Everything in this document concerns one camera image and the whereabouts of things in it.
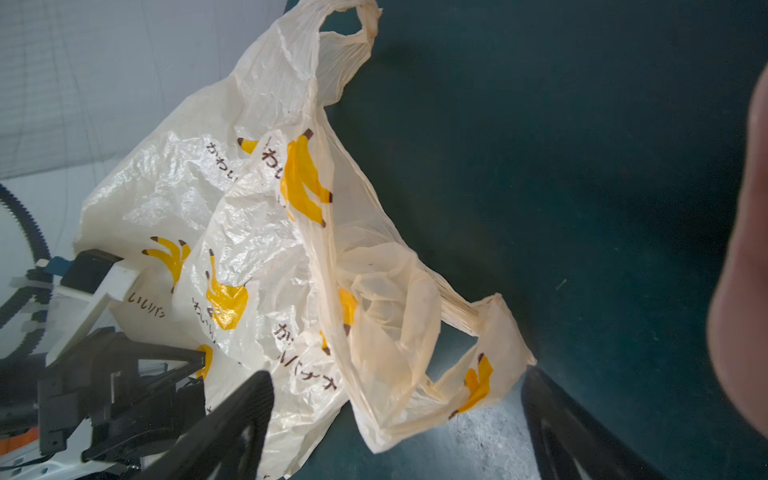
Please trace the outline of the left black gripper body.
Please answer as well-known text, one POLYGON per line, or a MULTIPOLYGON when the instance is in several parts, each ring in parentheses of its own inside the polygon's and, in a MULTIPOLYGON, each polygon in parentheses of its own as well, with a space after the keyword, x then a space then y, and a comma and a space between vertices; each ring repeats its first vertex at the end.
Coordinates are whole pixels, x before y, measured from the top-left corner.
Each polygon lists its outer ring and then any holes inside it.
POLYGON ((171 448, 205 415, 199 350, 135 342, 102 328, 46 367, 37 383, 40 452, 66 450, 88 420, 82 461, 120 463, 171 448))

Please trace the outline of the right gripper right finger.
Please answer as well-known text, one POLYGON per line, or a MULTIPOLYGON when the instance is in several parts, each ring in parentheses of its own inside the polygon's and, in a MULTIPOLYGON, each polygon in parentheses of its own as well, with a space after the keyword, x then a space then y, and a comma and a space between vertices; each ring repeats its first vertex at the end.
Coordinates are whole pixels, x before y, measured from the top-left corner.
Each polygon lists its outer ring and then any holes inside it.
POLYGON ((521 400, 543 479, 662 479, 657 469, 600 424, 538 367, 521 400))

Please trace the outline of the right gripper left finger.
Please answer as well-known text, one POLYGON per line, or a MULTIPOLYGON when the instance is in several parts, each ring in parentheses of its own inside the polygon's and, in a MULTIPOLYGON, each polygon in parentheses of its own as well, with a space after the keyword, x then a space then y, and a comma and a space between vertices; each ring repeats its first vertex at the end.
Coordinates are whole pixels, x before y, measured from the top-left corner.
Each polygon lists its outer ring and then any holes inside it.
POLYGON ((251 375, 170 452, 135 479, 255 479, 275 394, 265 370, 251 375))

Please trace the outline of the cream banana-print plastic bag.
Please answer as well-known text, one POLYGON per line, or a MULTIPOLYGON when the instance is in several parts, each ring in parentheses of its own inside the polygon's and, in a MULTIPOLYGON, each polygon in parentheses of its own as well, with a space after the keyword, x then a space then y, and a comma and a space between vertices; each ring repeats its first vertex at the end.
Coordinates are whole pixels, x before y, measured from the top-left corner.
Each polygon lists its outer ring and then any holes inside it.
POLYGON ((535 362, 500 295, 465 300, 407 246, 329 124, 380 15, 298 3, 83 204, 75 251, 138 268, 111 307, 130 338, 203 351, 209 408, 271 375, 262 478, 295 474, 345 404, 380 453, 501 401, 535 362))

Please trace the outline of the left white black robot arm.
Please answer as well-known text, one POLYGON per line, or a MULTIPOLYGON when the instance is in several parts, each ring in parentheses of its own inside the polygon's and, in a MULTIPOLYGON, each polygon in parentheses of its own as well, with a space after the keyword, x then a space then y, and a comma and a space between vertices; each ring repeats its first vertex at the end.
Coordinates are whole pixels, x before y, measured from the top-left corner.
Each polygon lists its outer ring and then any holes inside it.
POLYGON ((91 249, 50 253, 28 209, 9 190, 34 266, 1 307, 9 323, 32 311, 20 344, 1 361, 1 468, 12 476, 133 466, 170 449, 205 414, 205 354, 133 341, 99 319, 129 298, 138 269, 91 249))

